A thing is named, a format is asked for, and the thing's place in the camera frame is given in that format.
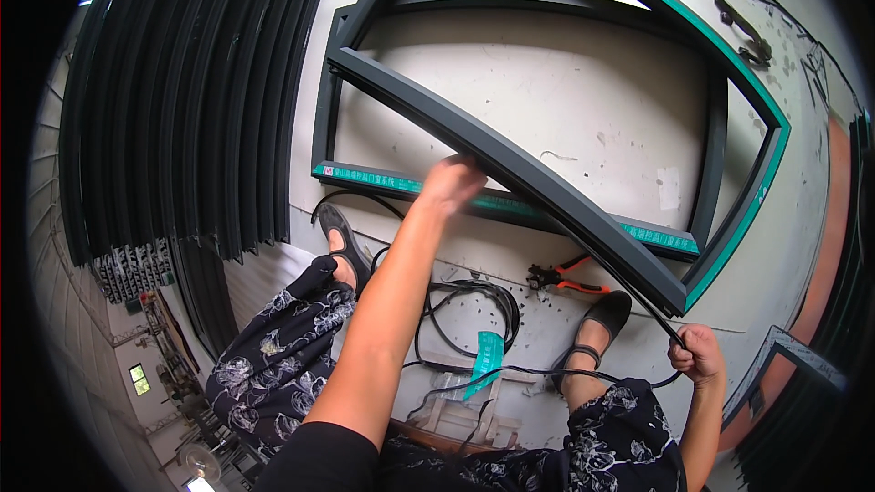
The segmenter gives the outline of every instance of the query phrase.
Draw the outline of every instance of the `black shoe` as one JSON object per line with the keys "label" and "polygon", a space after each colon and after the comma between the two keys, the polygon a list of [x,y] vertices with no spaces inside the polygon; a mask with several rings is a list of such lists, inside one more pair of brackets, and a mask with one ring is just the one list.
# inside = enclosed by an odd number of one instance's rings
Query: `black shoe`
{"label": "black shoe", "polygon": [[[575,352],[580,352],[584,354],[590,355],[593,359],[596,360],[596,368],[601,365],[601,356],[607,351],[607,348],[611,346],[613,343],[613,339],[617,337],[619,331],[626,325],[626,321],[629,319],[629,313],[632,312],[632,297],[622,291],[613,291],[609,292],[602,298],[598,299],[598,301],[593,304],[589,310],[586,311],[584,315],[584,319],[581,320],[580,325],[577,327],[577,331],[574,333],[574,344],[571,345],[570,348],[566,349],[562,355],[559,355],[559,358],[556,359],[556,362],[553,363],[553,370],[565,369],[566,364],[568,363],[568,358],[571,357],[571,354]],[[580,333],[580,329],[583,328],[584,323],[587,320],[593,320],[595,322],[601,323],[603,327],[607,329],[608,333],[608,341],[607,346],[599,354],[593,346],[586,346],[583,344],[577,344],[577,335]],[[556,391],[562,393],[562,380],[564,377],[568,375],[563,374],[555,374],[551,377],[553,381],[553,386],[556,388]]]}
{"label": "black shoe", "polygon": [[367,284],[367,280],[371,279],[371,266],[368,264],[365,254],[355,242],[353,227],[346,222],[340,210],[331,203],[320,205],[319,209],[316,210],[316,216],[319,217],[319,225],[322,226],[325,239],[328,239],[328,232],[332,230],[336,230],[343,238],[343,249],[331,251],[328,253],[328,256],[342,257],[349,263],[355,274],[355,294],[356,296],[360,295]]}

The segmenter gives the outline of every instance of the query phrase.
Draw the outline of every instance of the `black sleeve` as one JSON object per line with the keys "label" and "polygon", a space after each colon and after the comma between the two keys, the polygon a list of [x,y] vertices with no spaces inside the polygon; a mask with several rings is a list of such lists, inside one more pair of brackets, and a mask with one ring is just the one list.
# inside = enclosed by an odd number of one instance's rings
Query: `black sleeve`
{"label": "black sleeve", "polygon": [[364,492],[374,489],[379,454],[363,435],[327,422],[303,424],[270,460],[256,492]]}

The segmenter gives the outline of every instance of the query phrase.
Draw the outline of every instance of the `forearm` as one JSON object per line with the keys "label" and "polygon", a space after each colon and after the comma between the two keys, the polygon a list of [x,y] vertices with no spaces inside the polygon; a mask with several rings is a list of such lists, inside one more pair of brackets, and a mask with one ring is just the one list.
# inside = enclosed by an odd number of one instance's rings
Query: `forearm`
{"label": "forearm", "polygon": [[361,294],[331,379],[304,421],[343,425],[380,448],[444,223],[445,214],[426,200],[410,207]]}
{"label": "forearm", "polygon": [[723,374],[693,390],[690,413],[681,438],[681,456],[684,458],[687,489],[690,492],[698,492],[705,486],[714,465],[725,395],[726,377]]}

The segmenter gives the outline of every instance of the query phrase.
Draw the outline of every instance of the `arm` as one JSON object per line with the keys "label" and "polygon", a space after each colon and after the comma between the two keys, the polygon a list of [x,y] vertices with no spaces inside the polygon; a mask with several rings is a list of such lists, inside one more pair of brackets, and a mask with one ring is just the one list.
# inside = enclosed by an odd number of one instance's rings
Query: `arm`
{"label": "arm", "polygon": [[693,399],[681,437],[681,457],[687,488],[698,492],[708,479],[716,458],[726,395],[726,364],[713,331],[705,325],[685,325],[678,330],[687,349],[672,343],[669,359],[675,369],[693,381]]}
{"label": "arm", "polygon": [[443,226],[484,184],[472,160],[446,159],[429,173],[361,294],[331,379],[305,423],[342,425],[381,448]]}

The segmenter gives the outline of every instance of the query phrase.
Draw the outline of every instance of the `wire cutter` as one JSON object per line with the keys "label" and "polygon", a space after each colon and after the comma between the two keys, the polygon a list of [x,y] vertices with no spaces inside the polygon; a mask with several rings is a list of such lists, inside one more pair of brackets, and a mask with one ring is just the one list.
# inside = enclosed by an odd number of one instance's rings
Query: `wire cutter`
{"label": "wire cutter", "polygon": [[531,276],[529,276],[529,287],[538,291],[546,286],[555,285],[560,289],[574,289],[576,291],[587,292],[588,294],[607,294],[611,290],[605,285],[587,285],[585,283],[577,283],[576,281],[563,279],[562,277],[562,274],[577,268],[590,258],[591,257],[588,253],[584,253],[583,255],[574,257],[564,264],[549,269],[532,265],[531,268],[529,268],[529,273],[531,274]]}

